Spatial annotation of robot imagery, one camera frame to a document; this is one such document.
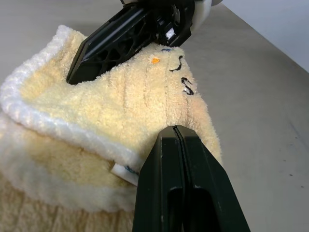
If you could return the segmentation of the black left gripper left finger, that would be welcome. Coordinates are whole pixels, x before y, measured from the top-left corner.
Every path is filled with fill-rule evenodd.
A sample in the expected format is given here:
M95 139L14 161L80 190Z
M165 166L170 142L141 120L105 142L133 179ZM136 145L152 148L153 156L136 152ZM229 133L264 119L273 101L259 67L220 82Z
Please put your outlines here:
M139 175L132 232L182 232L184 173L179 137L163 129Z

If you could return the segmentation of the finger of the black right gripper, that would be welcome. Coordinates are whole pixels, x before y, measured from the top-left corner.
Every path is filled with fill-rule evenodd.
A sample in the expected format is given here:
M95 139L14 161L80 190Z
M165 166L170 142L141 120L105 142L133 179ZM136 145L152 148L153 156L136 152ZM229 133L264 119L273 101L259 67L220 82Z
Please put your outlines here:
M80 44L70 66L67 83L93 81L129 60L154 40L153 11L127 6Z

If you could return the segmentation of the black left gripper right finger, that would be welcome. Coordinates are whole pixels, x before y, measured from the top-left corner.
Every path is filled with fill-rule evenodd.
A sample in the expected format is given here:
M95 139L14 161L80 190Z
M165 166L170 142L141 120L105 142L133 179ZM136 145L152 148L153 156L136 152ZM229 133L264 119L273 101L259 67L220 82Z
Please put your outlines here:
M176 126L185 176L184 232L250 232L228 175L192 129Z

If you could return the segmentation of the cream yellow fluffy towel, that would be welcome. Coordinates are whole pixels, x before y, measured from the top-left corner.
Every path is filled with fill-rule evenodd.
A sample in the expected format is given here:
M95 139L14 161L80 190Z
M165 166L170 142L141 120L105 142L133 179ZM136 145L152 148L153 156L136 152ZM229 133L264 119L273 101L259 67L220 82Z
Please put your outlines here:
M195 130L222 159L181 48L153 43L70 85L83 40L59 26L0 87L0 232L131 232L138 172L167 126Z

